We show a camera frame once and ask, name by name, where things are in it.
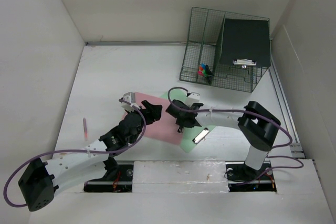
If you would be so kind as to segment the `pink clipboard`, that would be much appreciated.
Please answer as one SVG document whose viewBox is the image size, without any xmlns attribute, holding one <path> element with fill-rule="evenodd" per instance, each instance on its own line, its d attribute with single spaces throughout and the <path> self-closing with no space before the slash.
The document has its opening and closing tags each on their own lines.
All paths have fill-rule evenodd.
<svg viewBox="0 0 336 224">
<path fill-rule="evenodd" d="M 167 99 L 154 97 L 144 93 L 134 92 L 136 105 L 144 107 L 141 102 L 147 100 L 154 105 L 162 105 L 161 119 L 153 124 L 147 125 L 144 137 L 167 142 L 174 145 L 180 145 L 182 141 L 182 133 L 178 133 L 178 125 L 175 124 L 176 119 L 166 113 L 167 107 L 170 105 Z"/>
</svg>

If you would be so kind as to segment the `black clipboard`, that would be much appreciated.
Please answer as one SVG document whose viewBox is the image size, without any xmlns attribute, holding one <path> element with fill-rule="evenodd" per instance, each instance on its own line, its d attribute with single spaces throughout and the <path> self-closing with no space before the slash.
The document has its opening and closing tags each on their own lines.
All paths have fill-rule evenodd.
<svg viewBox="0 0 336 224">
<path fill-rule="evenodd" d="M 224 19 L 218 37 L 218 62 L 221 65 L 270 67 L 269 21 Z"/>
</svg>

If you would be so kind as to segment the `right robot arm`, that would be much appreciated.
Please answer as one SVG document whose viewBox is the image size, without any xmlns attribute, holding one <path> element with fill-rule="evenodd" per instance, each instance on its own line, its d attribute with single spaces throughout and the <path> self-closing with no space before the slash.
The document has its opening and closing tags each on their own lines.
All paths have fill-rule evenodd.
<svg viewBox="0 0 336 224">
<path fill-rule="evenodd" d="M 205 109 L 202 103 L 191 106 L 174 99 L 166 113 L 176 119 L 180 128 L 222 126 L 240 130 L 250 148 L 243 165 L 243 173 L 254 179 L 261 174 L 263 162 L 271 151 L 281 126 L 280 121 L 256 101 L 250 101 L 245 113 L 235 116 L 233 112 L 220 109 Z"/>
</svg>

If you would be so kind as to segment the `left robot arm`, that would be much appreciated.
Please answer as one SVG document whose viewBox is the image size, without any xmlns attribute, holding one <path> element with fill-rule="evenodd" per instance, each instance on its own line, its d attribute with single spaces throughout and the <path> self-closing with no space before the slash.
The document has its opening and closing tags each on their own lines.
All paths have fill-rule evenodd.
<svg viewBox="0 0 336 224">
<path fill-rule="evenodd" d="M 142 138 L 146 126 L 160 120 L 163 107 L 147 100 L 136 106 L 130 102 L 123 120 L 91 144 L 76 151 L 64 151 L 60 158 L 45 162 L 40 157 L 28 163 L 18 181 L 30 212 L 47 206 L 64 190 L 91 179 L 112 180 L 118 172 L 115 156 L 133 147 Z"/>
</svg>

